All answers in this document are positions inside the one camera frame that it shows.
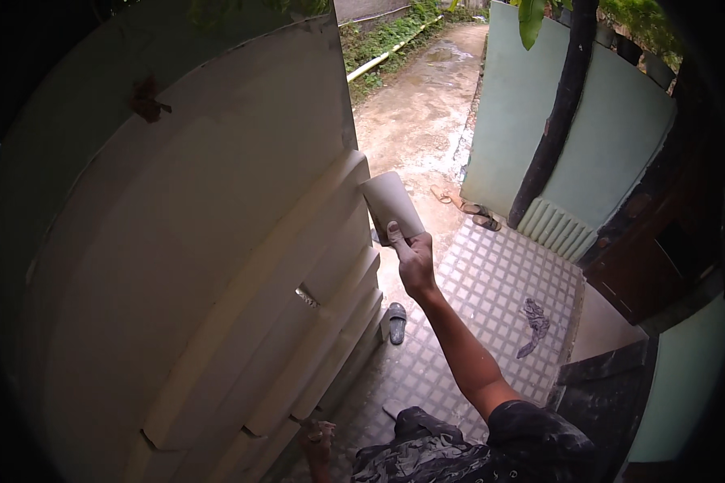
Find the person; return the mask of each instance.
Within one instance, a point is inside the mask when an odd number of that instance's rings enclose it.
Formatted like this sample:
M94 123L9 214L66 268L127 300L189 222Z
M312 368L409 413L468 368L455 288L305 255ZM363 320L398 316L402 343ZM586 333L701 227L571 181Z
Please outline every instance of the person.
M492 355L438 289L432 236L423 233L404 239L396 222L389 223L387 235L400 259L400 279L406 294L425 312L459 390L489 425L489 438L486 444L470 444L457 427L421 408L395 409L392 406L396 402L388 401L384 410L396 417L395 439L359 450L350 481L588 480L595 446L561 416L522 400L505 381ZM330 481L333 427L325 426L318 444L299 438L314 483Z

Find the vegetation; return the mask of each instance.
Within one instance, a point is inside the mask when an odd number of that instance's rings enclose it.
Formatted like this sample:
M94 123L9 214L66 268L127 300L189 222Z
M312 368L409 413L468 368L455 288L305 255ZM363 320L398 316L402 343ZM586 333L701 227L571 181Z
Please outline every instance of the vegetation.
M526 50L537 40L547 4L572 9L571 0L510 0L510 5L518 5L519 34ZM599 8L610 21L624 25L634 42L660 56L675 71L679 69L682 44L655 0L600 0Z
M446 22L474 22L473 17L482 16L484 19L489 20L489 9L488 8L465 8L462 5L457 5L454 10L446 10L443 12L443 16Z
M341 47L344 52L346 72L352 72L362 64L391 50L396 44L415 34L419 28L441 14L435 0L412 0L410 13L392 22L381 23L374 30L360 32L356 24L339 28ZM384 77L396 72L407 62L408 54L418 51L427 44L430 37L442 28L441 23L428 25L408 44L404 45L386 61L364 73L349 84L352 103L360 102L365 96L384 85Z
M510 5L518 6L518 33L526 50L532 48L540 34L547 4L553 9L563 5L565 9L572 10L572 0L510 0Z
M600 0L599 8L613 23L624 25L634 42L679 69L682 43L654 0Z

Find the green leaf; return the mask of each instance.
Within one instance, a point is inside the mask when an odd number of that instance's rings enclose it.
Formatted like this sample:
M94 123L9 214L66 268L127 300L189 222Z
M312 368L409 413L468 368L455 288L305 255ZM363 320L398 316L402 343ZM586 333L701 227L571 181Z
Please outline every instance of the green leaf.
M518 8L518 31L523 48L529 50L537 40L540 27L543 26L545 2L547 0L522 0Z

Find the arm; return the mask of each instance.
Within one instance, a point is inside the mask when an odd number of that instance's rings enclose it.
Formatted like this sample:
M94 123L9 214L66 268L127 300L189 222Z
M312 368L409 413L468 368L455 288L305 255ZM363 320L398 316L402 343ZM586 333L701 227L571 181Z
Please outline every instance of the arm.
M327 421L320 421L317 428L322 432L319 441L313 441L309 438L309 429L315 421L306 421L301 424L298 443L304 451L306 460L309 463L309 473L311 474L311 483L331 483L330 482L330 445L333 439L333 430L336 425Z
M497 362L474 337L446 302L435 283L432 267L432 236L429 233L404 239L396 222L387 227L389 241L400 259L400 278L435 331L459 390L484 420L504 401L521 396L503 378Z

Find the dirt path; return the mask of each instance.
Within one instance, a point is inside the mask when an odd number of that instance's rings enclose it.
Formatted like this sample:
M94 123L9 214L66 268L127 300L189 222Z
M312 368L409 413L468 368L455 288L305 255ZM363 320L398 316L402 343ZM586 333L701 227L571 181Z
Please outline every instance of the dirt path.
M454 152L470 111L488 31L488 25L476 24L446 28L395 81L354 112L358 145L368 156L371 176L398 172L432 233L436 265L464 218L453 205L439 203L430 186L458 192L459 170L466 160L454 161ZM384 302L400 301L410 313L414 303L400 283L397 257L391 249L380 253Z

